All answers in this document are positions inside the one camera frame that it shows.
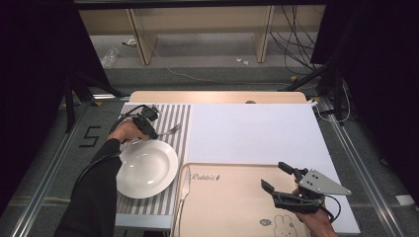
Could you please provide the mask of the aluminium floor rail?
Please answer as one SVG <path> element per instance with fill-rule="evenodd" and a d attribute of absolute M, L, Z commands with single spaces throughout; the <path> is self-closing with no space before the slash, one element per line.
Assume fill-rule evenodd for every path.
<path fill-rule="evenodd" d="M 30 230 L 42 208 L 42 204 L 47 196 L 57 173 L 63 163 L 63 160 L 68 153 L 70 144 L 79 129 L 79 125 L 84 118 L 85 114 L 89 109 L 89 103 L 82 103 L 77 111 L 78 116 L 74 124 L 66 130 L 61 139 L 57 151 L 54 153 L 51 162 L 48 165 L 48 168 L 43 172 L 43 177 L 41 183 L 39 184 L 35 194 L 29 199 L 29 202 L 26 204 L 26 207 L 21 214 L 19 220 L 17 221 L 14 230 L 11 234 L 11 237 L 27 237 L 30 233 Z"/>
<path fill-rule="evenodd" d="M 378 189 L 373 176 L 368 171 L 364 164 L 358 150 L 352 142 L 345 127 L 336 119 L 335 116 L 330 115 L 332 126 L 335 133 L 339 137 L 348 159 L 350 160 L 359 180 L 366 192 L 369 200 L 374 207 L 377 217 L 383 226 L 388 237 L 405 237 L 405 233 L 401 225 L 396 220 L 396 216 L 390 208 L 390 205 L 385 200 L 384 196 Z"/>

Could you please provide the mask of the white round plate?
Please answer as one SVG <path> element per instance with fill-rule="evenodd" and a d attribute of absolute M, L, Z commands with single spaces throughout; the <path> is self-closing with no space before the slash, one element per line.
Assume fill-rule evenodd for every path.
<path fill-rule="evenodd" d="M 174 180 L 179 167 L 175 150 L 160 140 L 147 140 L 128 147 L 120 156 L 117 189 L 128 198 L 151 198 Z"/>

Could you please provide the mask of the person's left hand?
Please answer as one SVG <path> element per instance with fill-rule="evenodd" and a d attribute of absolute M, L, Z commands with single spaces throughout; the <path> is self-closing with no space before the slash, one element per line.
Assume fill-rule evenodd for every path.
<path fill-rule="evenodd" d="M 125 143 L 134 139 L 147 140 L 148 136 L 136 127 L 131 118 L 126 118 L 108 135 L 108 138 L 116 139 L 119 143 Z"/>

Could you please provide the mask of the black metal stand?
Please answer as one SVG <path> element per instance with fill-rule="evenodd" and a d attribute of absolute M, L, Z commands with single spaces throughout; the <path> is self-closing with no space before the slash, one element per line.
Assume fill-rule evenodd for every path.
<path fill-rule="evenodd" d="M 91 102 L 94 98 L 90 87 L 102 89 L 105 92 L 117 97 L 129 97 L 128 93 L 114 89 L 109 83 L 101 82 L 81 72 L 72 72 L 64 79 L 64 98 L 67 117 L 67 128 L 69 132 L 76 122 L 74 112 L 73 95 L 76 95 L 81 102 Z"/>
<path fill-rule="evenodd" d="M 302 79 L 297 79 L 292 82 L 289 86 L 283 89 L 284 92 L 293 92 L 303 85 L 311 82 L 318 78 L 318 84 L 315 86 L 315 90 L 319 96 L 333 92 L 333 115 L 337 123 L 343 123 L 349 118 L 351 113 L 351 104 L 348 103 L 348 112 L 344 118 L 342 115 L 342 102 L 344 99 L 348 99 L 343 78 L 339 73 L 338 67 L 335 62 L 328 61 L 321 67 L 312 71 L 308 75 L 305 75 Z"/>

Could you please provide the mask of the person's right hand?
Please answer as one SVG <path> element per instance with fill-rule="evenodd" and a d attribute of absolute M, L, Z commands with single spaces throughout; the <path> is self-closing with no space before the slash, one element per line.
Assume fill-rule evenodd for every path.
<path fill-rule="evenodd" d="M 339 237 L 327 212 L 319 208 L 315 213 L 295 213 L 295 216 L 309 229 L 311 237 Z"/>

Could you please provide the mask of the clear plastic bag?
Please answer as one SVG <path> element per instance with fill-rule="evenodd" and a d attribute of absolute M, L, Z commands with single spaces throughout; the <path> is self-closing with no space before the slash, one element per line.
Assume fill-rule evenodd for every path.
<path fill-rule="evenodd" d="M 116 63 L 119 54 L 120 51 L 116 47 L 109 49 L 101 59 L 102 67 L 107 69 L 112 68 Z"/>

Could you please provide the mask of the silver fork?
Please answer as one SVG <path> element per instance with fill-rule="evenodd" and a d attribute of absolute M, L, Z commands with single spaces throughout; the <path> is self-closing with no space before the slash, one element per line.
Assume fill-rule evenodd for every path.
<path fill-rule="evenodd" d="M 172 135 L 175 134 L 180 128 L 182 127 L 181 123 L 176 124 L 175 126 L 173 126 L 172 128 L 168 129 L 165 132 L 162 133 L 158 133 L 157 137 L 163 136 L 163 135 Z M 140 142 L 141 140 L 139 139 L 135 139 L 131 144 L 136 144 L 138 142 Z"/>

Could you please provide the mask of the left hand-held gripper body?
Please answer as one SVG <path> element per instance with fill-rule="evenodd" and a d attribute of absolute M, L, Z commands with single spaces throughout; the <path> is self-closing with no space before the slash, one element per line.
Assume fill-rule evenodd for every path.
<path fill-rule="evenodd" d="M 151 123 L 158 119 L 158 110 L 155 106 L 138 106 L 139 112 L 132 116 L 132 121 L 142 133 L 155 133 Z"/>

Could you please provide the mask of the grey striped placemat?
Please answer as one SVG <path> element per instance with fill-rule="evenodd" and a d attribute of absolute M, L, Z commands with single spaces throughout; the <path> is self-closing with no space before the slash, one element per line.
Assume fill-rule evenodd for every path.
<path fill-rule="evenodd" d="M 178 123 L 182 127 L 172 135 L 163 135 L 156 140 L 169 144 L 177 153 L 179 167 L 173 182 L 161 193 L 148 198 L 126 197 L 118 191 L 117 213 L 144 214 L 144 215 L 170 215 L 174 211 L 174 201 L 178 188 L 179 170 L 188 156 L 188 132 L 192 107 L 186 104 L 159 104 L 157 106 L 159 117 L 152 123 L 157 133 L 162 133 Z M 130 143 L 122 146 L 124 152 Z"/>

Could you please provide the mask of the white tape piece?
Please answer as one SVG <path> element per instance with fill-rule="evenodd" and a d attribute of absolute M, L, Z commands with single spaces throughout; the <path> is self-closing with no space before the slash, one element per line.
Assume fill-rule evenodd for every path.
<path fill-rule="evenodd" d="M 400 195 L 396 196 L 395 198 L 400 205 L 411 205 L 415 203 L 411 195 Z"/>

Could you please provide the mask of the black curtain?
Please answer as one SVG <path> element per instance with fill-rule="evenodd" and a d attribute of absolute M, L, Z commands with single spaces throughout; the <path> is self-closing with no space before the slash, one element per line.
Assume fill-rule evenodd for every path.
<path fill-rule="evenodd" d="M 0 215 L 83 75 L 109 83 L 74 0 L 0 0 Z"/>
<path fill-rule="evenodd" d="M 419 204 L 419 0 L 325 0 L 312 61 L 324 63 L 351 20 L 339 71 L 377 147 Z"/>

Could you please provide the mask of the light wooden desk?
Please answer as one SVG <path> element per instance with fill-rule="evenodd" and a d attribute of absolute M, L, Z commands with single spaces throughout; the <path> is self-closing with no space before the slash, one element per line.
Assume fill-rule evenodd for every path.
<path fill-rule="evenodd" d="M 292 17 L 299 32 L 316 32 L 324 10 L 323 5 L 287 5 L 81 10 L 79 14 L 91 36 L 132 35 L 140 61 L 147 65 L 160 35 L 212 33 L 251 33 L 256 59 L 262 63 L 268 34 L 288 32 Z"/>

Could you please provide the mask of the light wooden table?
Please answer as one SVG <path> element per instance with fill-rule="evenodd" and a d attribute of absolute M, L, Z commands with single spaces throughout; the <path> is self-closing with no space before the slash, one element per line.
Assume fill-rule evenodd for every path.
<path fill-rule="evenodd" d="M 259 91 L 135 91 L 130 103 L 172 104 L 305 104 L 301 92 Z"/>

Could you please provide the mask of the white board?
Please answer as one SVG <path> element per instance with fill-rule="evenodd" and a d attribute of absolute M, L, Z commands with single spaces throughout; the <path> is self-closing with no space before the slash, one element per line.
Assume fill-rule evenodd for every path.
<path fill-rule="evenodd" d="M 309 104 L 186 105 L 192 109 L 188 156 L 184 165 L 274 165 L 279 168 L 278 163 L 285 162 L 293 168 L 317 170 L 338 183 L 338 175 Z M 117 213 L 116 223 L 171 233 L 176 199 L 170 215 Z M 330 195 L 326 207 L 337 217 L 333 223 L 336 231 L 359 233 L 347 196 Z"/>

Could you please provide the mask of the beige tray with rabbit print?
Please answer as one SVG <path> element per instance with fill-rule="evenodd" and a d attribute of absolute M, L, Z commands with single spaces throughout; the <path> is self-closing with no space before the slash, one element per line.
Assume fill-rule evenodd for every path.
<path fill-rule="evenodd" d="M 289 194 L 296 189 L 293 177 L 277 166 L 189 165 L 190 191 L 182 209 L 180 237 L 310 237 L 305 225 L 293 213 L 276 208 L 261 188 L 265 180 L 278 192 Z"/>

